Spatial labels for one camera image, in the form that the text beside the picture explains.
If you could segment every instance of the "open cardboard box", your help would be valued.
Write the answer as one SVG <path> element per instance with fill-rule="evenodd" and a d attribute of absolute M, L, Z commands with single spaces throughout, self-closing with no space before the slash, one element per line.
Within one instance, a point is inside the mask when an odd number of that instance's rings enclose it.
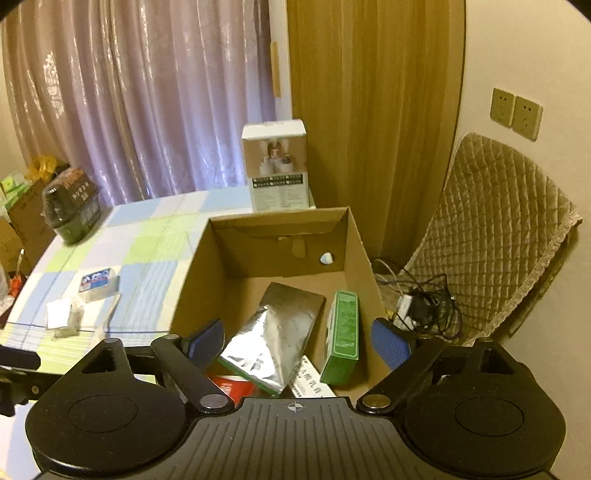
<path fill-rule="evenodd" d="M 323 265 L 320 257 L 333 255 Z M 385 315 L 378 286 L 348 208 L 214 218 L 207 224 L 175 310 L 171 332 L 187 336 L 219 318 L 226 343 L 276 281 L 325 296 L 305 354 L 323 365 L 327 317 L 336 290 L 359 297 L 359 362 L 337 395 L 355 402 L 389 373 L 371 346 L 371 324 Z M 229 373 L 217 362 L 210 374 Z"/>

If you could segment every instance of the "quilted chair cushion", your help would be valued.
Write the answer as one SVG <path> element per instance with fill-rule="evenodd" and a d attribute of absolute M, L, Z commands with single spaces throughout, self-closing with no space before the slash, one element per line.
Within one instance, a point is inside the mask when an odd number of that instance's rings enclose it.
<path fill-rule="evenodd" d="M 500 142 L 468 134 L 406 269 L 420 281 L 447 273 L 463 313 L 455 343 L 471 345 L 522 302 L 581 220 L 575 205 L 533 161 Z"/>

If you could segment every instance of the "cardboard box on floor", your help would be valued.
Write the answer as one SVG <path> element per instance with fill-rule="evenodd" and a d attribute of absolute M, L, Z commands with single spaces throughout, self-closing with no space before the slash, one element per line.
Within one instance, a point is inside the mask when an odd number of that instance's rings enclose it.
<path fill-rule="evenodd" d="M 45 184 L 37 180 L 8 211 L 15 232 L 25 248 L 25 256 L 35 267 L 56 233 L 46 224 L 41 192 Z"/>
<path fill-rule="evenodd" d="M 4 269 L 4 274 L 8 278 L 8 272 L 16 271 L 18 256 L 21 252 L 22 242 L 14 229 L 4 219 L 0 218 L 0 264 Z M 28 275 L 31 273 L 31 264 L 27 257 L 22 259 L 21 271 Z"/>
<path fill-rule="evenodd" d="M 320 257 L 335 259 L 323 265 Z M 327 317 L 336 290 L 359 297 L 360 359 L 337 395 L 359 396 L 389 373 L 371 346 L 371 324 L 385 316 L 378 286 L 348 208 L 214 218 L 207 224 L 178 300 L 171 332 L 189 335 L 219 318 L 226 343 L 255 313 L 270 282 L 325 296 L 305 354 L 323 365 Z M 228 373 L 217 363 L 210 373 Z"/>

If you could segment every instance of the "blue gripper pad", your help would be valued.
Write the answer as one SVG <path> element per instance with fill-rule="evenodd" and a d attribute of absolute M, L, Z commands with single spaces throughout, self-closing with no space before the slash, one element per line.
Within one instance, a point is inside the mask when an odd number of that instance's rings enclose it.
<path fill-rule="evenodd" d="M 408 342 L 377 320 L 374 320 L 371 326 L 371 343 L 392 370 L 397 369 L 410 357 Z"/>

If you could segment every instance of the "metal screw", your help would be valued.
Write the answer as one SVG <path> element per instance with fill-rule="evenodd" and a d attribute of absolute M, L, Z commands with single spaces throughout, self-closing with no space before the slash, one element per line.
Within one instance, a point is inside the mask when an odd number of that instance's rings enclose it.
<path fill-rule="evenodd" d="M 364 396 L 361 403 L 372 410 L 379 410 L 390 405 L 390 399 L 386 395 L 371 394 Z"/>
<path fill-rule="evenodd" d="M 217 410 L 228 404 L 228 398 L 225 395 L 211 393 L 202 397 L 199 403 L 208 410 Z"/>

